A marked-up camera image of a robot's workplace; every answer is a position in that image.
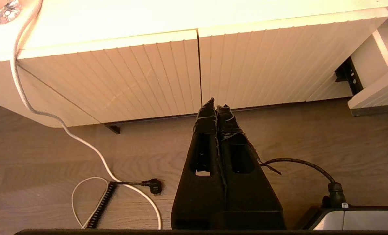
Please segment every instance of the cord connector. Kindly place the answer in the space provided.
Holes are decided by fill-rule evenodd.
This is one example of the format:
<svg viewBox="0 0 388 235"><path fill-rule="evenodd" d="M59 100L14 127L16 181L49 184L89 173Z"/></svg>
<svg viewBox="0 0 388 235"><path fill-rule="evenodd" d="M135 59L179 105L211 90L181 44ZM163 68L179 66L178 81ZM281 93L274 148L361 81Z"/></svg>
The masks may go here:
<svg viewBox="0 0 388 235"><path fill-rule="evenodd" d="M327 185L327 188L329 189L330 207L342 208L342 203L346 202L342 185L337 182L332 182Z"/></svg>
<svg viewBox="0 0 388 235"><path fill-rule="evenodd" d="M162 192L162 182L157 178L148 181L142 181L142 186L148 186L153 194L159 194Z"/></svg>

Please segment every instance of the laminate flooring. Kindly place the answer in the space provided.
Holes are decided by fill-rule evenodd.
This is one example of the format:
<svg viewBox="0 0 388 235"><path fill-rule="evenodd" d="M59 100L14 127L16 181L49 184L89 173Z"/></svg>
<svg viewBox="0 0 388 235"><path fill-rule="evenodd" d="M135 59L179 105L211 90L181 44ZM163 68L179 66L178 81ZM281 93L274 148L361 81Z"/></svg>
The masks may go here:
<svg viewBox="0 0 388 235"><path fill-rule="evenodd" d="M285 104L235 115L263 161L290 157L314 162L342 183L349 203L388 205L388 114L352 117L346 101ZM125 123L121 135L103 125L71 131L98 147L118 178L164 180L164 191L154 201L164 229L170 229L194 119ZM292 227L310 206L321 203L328 181L304 165L275 163L273 167L283 175L264 171ZM62 129L45 127L0 107L0 235L28 228L79 228L71 210L71 192L91 176L109 178L91 149ZM81 220L93 211L103 190L100 180L78 188L75 206ZM156 229L157 220L145 199L121 187L99 228Z"/></svg>

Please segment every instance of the beadboard panel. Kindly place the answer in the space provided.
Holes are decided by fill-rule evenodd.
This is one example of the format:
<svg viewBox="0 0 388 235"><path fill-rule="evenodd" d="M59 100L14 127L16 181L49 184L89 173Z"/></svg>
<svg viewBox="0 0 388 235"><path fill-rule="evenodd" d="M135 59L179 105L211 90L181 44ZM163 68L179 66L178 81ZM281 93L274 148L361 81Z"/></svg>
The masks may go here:
<svg viewBox="0 0 388 235"><path fill-rule="evenodd" d="M378 8L199 28L203 100L233 108L306 101L386 18Z"/></svg>
<svg viewBox="0 0 388 235"><path fill-rule="evenodd" d="M30 73L21 68L18 72L24 92L33 108L54 113L63 119L67 126L99 123ZM0 62L0 106L43 125L61 127L57 120L33 114L23 105L11 75L9 61Z"/></svg>
<svg viewBox="0 0 388 235"><path fill-rule="evenodd" d="M306 101L327 100L351 97L352 91L348 82L336 82L336 74L325 80L321 86Z"/></svg>
<svg viewBox="0 0 388 235"><path fill-rule="evenodd" d="M20 64L100 122L198 111L196 31L100 43L107 49L23 58Z"/></svg>

